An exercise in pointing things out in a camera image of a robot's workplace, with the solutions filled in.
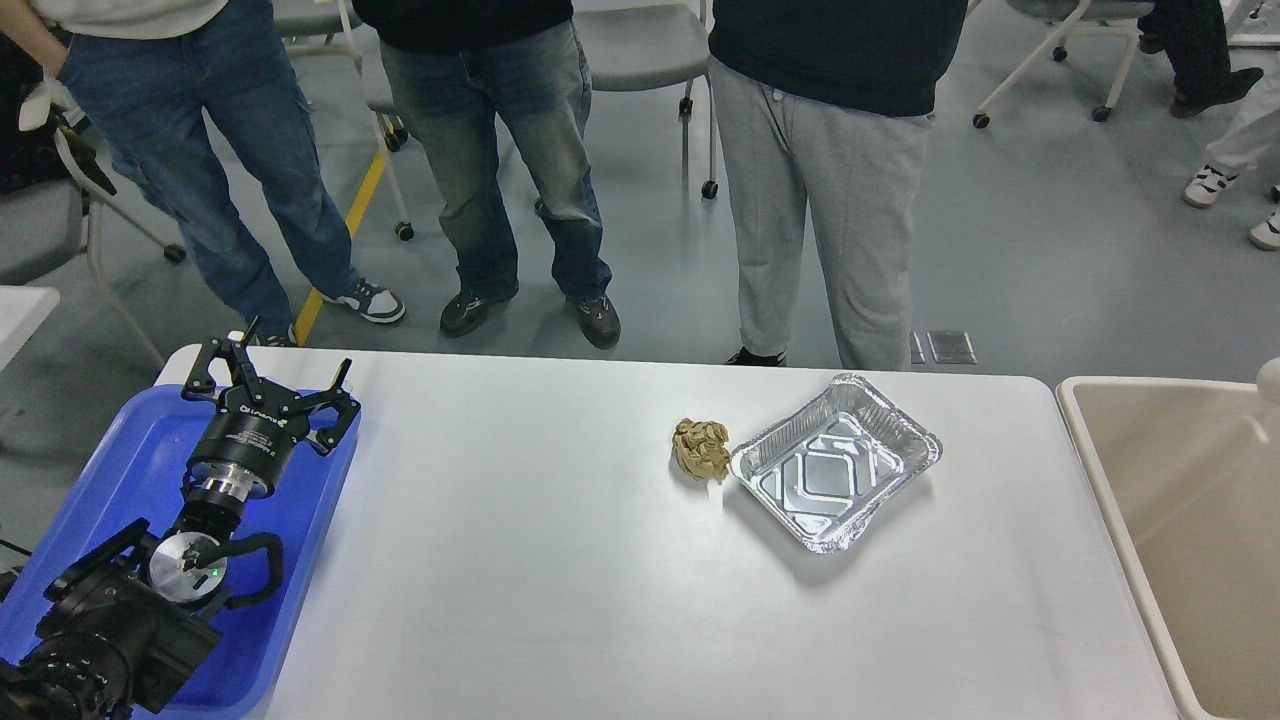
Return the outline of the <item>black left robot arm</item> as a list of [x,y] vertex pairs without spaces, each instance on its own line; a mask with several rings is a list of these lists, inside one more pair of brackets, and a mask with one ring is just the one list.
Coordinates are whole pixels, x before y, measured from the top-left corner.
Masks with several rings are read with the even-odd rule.
[[325,389],[202,343],[134,396],[3,602],[5,719],[238,719],[276,675],[355,454]]

